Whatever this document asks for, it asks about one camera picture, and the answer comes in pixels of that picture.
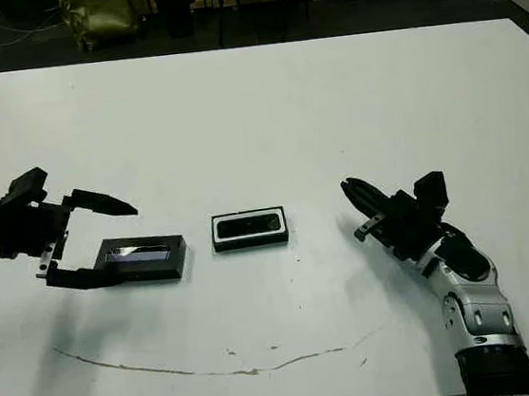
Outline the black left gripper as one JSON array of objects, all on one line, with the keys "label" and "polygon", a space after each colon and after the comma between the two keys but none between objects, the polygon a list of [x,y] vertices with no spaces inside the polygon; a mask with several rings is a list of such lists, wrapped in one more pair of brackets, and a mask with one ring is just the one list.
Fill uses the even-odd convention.
[{"label": "black left gripper", "polygon": [[37,276],[50,287],[85,291],[124,283],[120,274],[110,270],[59,267],[68,236],[67,224],[75,208],[113,217],[138,215],[138,210],[123,200],[81,189],[73,189],[60,204],[12,205],[0,201],[0,257],[28,255],[41,259]]}]

